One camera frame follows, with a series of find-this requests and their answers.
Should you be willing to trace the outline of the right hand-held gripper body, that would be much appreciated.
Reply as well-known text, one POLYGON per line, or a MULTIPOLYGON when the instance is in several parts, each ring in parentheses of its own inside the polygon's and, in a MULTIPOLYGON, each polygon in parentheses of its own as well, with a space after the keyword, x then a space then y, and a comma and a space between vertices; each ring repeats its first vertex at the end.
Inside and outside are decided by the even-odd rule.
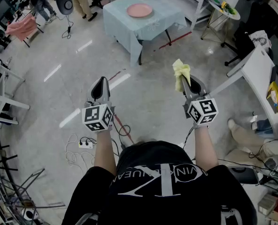
POLYGON ((203 95, 183 92, 186 98, 183 105, 186 118, 192 118, 198 126, 208 126, 219 114, 214 98, 210 94, 203 95))

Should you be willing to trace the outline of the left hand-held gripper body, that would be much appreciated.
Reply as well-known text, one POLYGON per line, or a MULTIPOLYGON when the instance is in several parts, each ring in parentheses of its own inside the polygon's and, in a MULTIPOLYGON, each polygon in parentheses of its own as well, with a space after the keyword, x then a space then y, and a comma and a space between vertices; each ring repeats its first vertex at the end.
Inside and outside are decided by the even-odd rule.
POLYGON ((109 130, 113 114, 110 101, 89 101, 81 111, 82 124, 92 132, 109 130))

